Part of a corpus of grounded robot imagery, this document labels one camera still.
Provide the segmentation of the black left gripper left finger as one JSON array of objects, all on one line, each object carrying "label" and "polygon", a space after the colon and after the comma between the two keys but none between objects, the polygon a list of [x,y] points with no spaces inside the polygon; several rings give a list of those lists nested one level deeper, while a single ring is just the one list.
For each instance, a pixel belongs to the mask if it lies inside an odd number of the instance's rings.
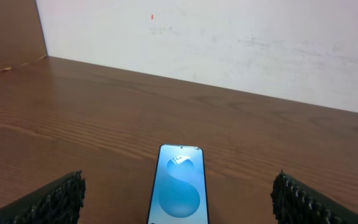
[{"label": "black left gripper left finger", "polygon": [[70,172],[0,208],[0,224],[77,224],[85,191],[81,171]]}]

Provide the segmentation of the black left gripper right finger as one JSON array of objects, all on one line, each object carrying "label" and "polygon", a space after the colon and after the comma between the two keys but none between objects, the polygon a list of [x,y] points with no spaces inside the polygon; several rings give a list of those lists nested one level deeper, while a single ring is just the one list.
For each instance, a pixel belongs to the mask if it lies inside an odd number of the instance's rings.
[{"label": "black left gripper right finger", "polygon": [[358,224],[358,214],[281,171],[270,193],[278,224]]}]

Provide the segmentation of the blue screen smartphone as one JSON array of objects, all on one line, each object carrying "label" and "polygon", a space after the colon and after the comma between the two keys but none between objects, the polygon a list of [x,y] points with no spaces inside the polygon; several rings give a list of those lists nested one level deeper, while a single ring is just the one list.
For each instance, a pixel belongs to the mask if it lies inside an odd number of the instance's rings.
[{"label": "blue screen smartphone", "polygon": [[201,148],[160,146],[147,224],[209,224]]}]

